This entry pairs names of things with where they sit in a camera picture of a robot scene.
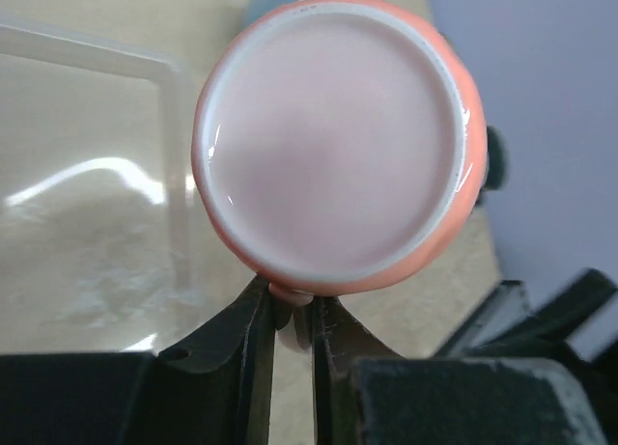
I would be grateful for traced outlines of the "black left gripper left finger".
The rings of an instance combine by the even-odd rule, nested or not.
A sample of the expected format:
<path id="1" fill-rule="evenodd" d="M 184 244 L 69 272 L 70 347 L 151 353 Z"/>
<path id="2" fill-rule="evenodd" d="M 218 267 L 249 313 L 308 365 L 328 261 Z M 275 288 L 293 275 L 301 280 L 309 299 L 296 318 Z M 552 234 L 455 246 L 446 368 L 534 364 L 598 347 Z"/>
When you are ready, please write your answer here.
<path id="1" fill-rule="evenodd" d="M 1 359 L 5 444 L 264 444 L 274 324 L 267 281 L 159 353 Z"/>

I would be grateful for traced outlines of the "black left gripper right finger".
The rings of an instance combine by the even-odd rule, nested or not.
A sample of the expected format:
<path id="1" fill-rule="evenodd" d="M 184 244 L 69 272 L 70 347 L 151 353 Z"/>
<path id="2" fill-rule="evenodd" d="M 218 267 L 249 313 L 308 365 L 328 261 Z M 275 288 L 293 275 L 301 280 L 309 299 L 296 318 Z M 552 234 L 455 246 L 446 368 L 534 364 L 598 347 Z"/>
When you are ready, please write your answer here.
<path id="1" fill-rule="evenodd" d="M 565 345 L 409 359 L 335 298 L 311 307 L 319 444 L 605 444 L 608 389 Z"/>

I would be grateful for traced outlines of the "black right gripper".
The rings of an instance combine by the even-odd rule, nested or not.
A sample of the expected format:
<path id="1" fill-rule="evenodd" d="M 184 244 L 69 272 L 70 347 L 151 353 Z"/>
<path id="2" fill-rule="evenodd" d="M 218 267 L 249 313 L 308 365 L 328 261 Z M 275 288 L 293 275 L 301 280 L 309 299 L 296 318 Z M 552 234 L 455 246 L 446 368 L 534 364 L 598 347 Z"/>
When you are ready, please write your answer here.
<path id="1" fill-rule="evenodd" d="M 617 295 L 617 285 L 585 268 L 539 308 L 530 304 L 522 281 L 503 280 L 435 351 L 439 359 L 546 359 L 564 366 L 617 366 L 617 342 L 593 353 L 569 341 Z"/>

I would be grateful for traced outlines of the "dark grey mug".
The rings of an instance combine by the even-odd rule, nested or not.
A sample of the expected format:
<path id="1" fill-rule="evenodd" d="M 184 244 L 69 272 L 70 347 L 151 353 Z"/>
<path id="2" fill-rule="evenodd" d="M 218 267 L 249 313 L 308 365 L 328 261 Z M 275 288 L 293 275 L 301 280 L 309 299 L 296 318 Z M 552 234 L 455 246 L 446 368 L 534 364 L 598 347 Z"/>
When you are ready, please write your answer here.
<path id="1" fill-rule="evenodd" d="M 475 207 L 484 202 L 486 192 L 500 190 L 508 177 L 508 154 L 500 132 L 491 125 L 487 126 L 487 170 L 483 185 L 477 197 Z"/>

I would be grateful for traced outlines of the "pink mug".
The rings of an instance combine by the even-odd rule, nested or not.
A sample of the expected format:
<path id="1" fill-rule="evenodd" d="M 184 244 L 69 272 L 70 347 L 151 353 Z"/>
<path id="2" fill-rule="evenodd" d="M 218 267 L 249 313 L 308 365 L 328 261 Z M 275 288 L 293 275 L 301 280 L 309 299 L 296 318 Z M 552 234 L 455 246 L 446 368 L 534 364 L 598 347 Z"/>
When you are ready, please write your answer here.
<path id="1" fill-rule="evenodd" d="M 398 284 L 471 214 L 486 174 L 477 86 L 422 17 L 383 0 L 302 0 L 230 44 L 191 145 L 215 231 L 276 298 Z"/>

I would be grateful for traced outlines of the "clear plastic tray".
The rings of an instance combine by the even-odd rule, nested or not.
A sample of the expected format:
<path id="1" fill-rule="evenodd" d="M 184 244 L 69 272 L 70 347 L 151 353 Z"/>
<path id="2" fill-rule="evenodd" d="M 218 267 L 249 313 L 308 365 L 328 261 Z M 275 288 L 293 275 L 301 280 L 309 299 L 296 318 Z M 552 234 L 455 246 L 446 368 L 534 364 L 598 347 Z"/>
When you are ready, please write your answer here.
<path id="1" fill-rule="evenodd" d="M 190 332 L 188 81 L 174 59 L 1 20 L 1 349 L 159 350 Z"/>

